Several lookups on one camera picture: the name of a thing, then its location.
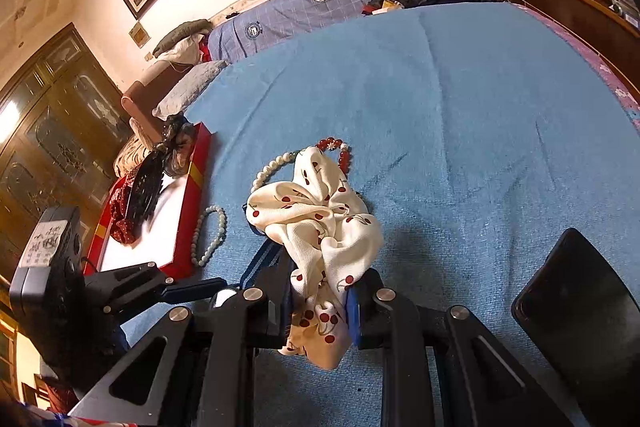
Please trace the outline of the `white cherry-print scrunchie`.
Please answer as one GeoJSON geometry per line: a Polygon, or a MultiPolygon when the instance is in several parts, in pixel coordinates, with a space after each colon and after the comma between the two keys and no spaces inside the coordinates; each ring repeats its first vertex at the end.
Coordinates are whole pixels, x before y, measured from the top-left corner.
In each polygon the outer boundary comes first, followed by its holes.
{"type": "Polygon", "coordinates": [[[315,146],[300,150],[293,164],[250,193],[245,214],[295,265],[292,321],[281,355],[303,355],[319,369],[335,369],[352,343],[348,288],[383,245],[378,220],[342,166],[315,146]]]}

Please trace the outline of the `brown black organza scrunchie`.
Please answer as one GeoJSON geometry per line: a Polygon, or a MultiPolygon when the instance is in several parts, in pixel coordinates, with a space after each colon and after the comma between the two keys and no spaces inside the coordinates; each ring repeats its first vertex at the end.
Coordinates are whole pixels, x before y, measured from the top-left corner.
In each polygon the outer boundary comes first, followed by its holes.
{"type": "Polygon", "coordinates": [[[162,147],[165,152],[164,171],[171,178],[185,176],[189,170],[196,141],[194,124],[183,113],[167,117],[163,127],[162,147]]]}

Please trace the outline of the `brown chair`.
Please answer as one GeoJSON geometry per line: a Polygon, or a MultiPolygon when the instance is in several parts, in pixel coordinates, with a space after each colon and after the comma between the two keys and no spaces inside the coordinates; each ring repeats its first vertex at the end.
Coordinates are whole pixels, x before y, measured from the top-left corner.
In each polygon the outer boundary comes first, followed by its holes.
{"type": "Polygon", "coordinates": [[[191,69],[190,64],[156,60],[122,95],[122,108],[154,143],[160,141],[164,123],[152,110],[191,69]]]}

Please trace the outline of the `blue checked duvet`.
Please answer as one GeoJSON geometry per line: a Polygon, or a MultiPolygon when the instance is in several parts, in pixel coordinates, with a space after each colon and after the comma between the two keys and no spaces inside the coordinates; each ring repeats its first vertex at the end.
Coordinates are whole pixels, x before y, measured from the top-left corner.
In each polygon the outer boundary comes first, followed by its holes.
{"type": "Polygon", "coordinates": [[[243,60],[275,44],[362,15],[371,0],[268,0],[233,15],[208,35],[214,61],[243,60]]]}

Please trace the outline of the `dark wooden wardrobe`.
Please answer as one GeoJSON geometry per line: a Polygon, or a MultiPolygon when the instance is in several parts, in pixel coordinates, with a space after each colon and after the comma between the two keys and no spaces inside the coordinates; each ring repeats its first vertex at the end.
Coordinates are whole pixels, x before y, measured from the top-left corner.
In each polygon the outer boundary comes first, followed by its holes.
{"type": "Polygon", "coordinates": [[[43,211],[76,206],[88,247],[113,162],[129,140],[122,94],[73,25],[1,90],[1,277],[10,281],[43,211]]]}

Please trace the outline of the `grey pillow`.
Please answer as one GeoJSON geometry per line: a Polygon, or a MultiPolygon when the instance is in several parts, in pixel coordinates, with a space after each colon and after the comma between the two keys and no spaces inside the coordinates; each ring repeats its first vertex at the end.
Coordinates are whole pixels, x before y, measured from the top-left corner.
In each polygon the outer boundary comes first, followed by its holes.
{"type": "Polygon", "coordinates": [[[153,108],[152,115],[166,121],[169,116],[183,113],[228,66],[227,61],[194,65],[153,108]]]}

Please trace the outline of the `grey folded clothes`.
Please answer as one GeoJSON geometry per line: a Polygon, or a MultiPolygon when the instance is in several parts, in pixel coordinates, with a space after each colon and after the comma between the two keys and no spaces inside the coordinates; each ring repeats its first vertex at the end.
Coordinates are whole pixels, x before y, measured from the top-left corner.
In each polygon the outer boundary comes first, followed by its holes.
{"type": "Polygon", "coordinates": [[[194,35],[208,35],[213,28],[214,25],[206,18],[188,20],[164,35],[157,43],[152,54],[155,58],[159,58],[163,53],[173,49],[181,40],[194,35]]]}

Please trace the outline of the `blue towel bedspread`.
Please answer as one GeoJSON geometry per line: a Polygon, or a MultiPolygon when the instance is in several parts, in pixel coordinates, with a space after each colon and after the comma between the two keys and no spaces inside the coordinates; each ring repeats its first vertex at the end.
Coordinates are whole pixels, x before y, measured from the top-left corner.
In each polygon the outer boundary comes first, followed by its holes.
{"type": "Polygon", "coordinates": [[[206,277],[239,280],[262,245],[243,211],[256,173],[342,139],[384,283],[468,307],[582,425],[510,309],[567,228],[638,291],[639,113],[604,73],[509,3],[355,18],[230,65],[186,112],[215,135],[203,200],[228,217],[206,277]]]}

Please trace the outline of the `dark red polka-dot scrunchie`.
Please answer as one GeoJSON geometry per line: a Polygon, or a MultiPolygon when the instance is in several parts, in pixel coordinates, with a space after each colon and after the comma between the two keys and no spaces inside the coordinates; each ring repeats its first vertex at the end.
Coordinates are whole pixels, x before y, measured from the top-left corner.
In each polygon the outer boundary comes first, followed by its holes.
{"type": "Polygon", "coordinates": [[[120,178],[108,201],[108,210],[110,210],[111,216],[110,235],[114,241],[122,245],[130,245],[137,240],[134,221],[127,217],[132,184],[134,184],[134,179],[131,176],[120,178]]]}

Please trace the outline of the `red white tray box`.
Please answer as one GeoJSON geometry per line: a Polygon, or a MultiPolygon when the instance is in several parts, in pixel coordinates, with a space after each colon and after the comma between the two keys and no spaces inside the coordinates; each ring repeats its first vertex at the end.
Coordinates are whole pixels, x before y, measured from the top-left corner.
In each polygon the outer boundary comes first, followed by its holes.
{"type": "Polygon", "coordinates": [[[100,271],[155,263],[175,280],[190,277],[193,235],[198,224],[203,194],[204,173],[209,158],[212,132],[205,124],[195,125],[196,137],[189,171],[178,179],[163,179],[160,198],[151,219],[143,223],[140,239],[122,245],[111,236],[112,218],[105,207],[96,226],[82,269],[86,275],[100,271]]]}

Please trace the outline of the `black beaded hair claw clip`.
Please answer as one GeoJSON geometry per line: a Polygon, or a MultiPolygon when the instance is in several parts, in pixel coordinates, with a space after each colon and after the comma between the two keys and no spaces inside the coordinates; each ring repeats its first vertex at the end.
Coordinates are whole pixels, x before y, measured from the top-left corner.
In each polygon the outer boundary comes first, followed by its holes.
{"type": "Polygon", "coordinates": [[[163,185],[165,153],[161,150],[152,150],[146,156],[134,176],[129,193],[126,220],[134,228],[140,228],[142,222],[149,218],[160,197],[163,185]]]}

